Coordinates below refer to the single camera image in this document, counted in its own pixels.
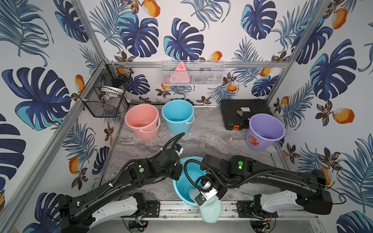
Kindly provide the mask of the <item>light teal cloth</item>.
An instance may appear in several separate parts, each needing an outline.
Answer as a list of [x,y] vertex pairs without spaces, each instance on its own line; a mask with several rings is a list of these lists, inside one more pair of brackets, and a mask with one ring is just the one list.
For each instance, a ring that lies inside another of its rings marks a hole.
[[216,223],[218,221],[222,211],[222,203],[217,196],[207,200],[198,189],[190,190],[189,196],[199,207],[204,222]]

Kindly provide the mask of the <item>teal bucket with label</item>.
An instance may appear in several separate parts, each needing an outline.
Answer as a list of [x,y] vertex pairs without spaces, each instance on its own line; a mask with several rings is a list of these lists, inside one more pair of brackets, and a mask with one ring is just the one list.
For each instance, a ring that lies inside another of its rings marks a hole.
[[[189,163],[187,165],[187,172],[190,178],[195,182],[199,177],[206,175],[207,173],[200,170],[200,165],[195,163]],[[186,178],[184,169],[177,181],[173,181],[173,187],[177,196],[186,204],[191,206],[197,206],[197,204],[190,198],[189,191],[195,189],[195,187]]]

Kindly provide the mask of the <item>teal plastic bucket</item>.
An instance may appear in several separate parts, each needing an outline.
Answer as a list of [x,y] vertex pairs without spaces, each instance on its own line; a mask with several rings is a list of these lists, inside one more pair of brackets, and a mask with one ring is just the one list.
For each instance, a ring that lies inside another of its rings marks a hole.
[[173,100],[161,110],[168,129],[173,134],[186,133],[194,122],[194,107],[186,100]]

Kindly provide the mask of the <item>pink plastic bucket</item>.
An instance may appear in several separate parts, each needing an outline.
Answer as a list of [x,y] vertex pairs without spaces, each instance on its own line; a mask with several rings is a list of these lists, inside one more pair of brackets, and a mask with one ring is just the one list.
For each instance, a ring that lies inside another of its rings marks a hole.
[[140,104],[130,108],[125,117],[126,125],[143,140],[154,138],[160,127],[159,110],[150,104]]

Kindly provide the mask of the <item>purple plastic bucket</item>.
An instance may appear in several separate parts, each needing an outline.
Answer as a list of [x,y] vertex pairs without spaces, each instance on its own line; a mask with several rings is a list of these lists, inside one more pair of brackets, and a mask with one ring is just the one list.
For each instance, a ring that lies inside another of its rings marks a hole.
[[249,119],[245,142],[253,150],[264,151],[285,136],[286,130],[280,120],[269,114],[256,114]]

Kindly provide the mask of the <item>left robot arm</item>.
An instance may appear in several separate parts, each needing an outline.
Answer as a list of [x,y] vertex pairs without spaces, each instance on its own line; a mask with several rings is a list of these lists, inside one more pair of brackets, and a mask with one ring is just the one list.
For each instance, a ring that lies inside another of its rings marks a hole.
[[62,197],[58,206],[61,232],[86,233],[95,220],[94,212],[114,199],[167,178],[179,180],[183,166],[179,161],[182,147],[177,142],[184,135],[180,133],[174,136],[150,158],[128,161],[115,178],[98,188],[77,197]]

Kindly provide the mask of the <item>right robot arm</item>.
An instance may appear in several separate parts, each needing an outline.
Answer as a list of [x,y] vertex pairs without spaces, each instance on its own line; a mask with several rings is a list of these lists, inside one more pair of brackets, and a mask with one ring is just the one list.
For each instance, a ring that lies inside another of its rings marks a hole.
[[229,189],[248,183],[265,184],[292,192],[289,204],[318,215],[329,215],[336,202],[321,170],[294,172],[272,167],[252,158],[234,155],[230,160],[206,155],[202,161],[188,159],[183,164],[186,179],[207,201],[221,199]]

